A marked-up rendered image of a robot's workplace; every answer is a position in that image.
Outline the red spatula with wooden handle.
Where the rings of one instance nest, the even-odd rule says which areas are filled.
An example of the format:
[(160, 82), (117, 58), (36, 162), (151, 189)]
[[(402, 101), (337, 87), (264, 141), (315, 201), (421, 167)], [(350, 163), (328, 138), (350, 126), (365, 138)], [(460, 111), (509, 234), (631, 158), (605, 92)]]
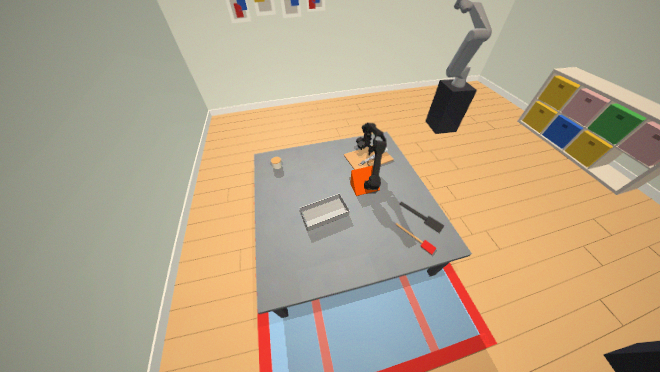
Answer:
[(405, 231), (407, 234), (410, 234), (411, 236), (413, 236), (414, 238), (416, 238), (418, 241), (420, 241), (420, 242), (422, 243), (421, 247), (423, 247), (424, 250), (426, 250), (426, 251), (427, 251), (428, 253), (430, 253), (431, 255), (432, 255), (433, 252), (436, 250), (436, 248), (435, 248), (433, 245), (431, 245), (429, 242), (427, 242), (427, 240), (425, 240), (425, 241), (423, 242), (422, 240), (420, 240), (419, 238), (417, 238), (415, 235), (413, 235), (412, 233), (409, 233), (409, 232), (406, 231), (404, 228), (402, 228), (400, 225), (398, 225), (398, 223), (397, 223), (396, 225), (397, 225), (399, 228), (401, 228), (403, 231)]

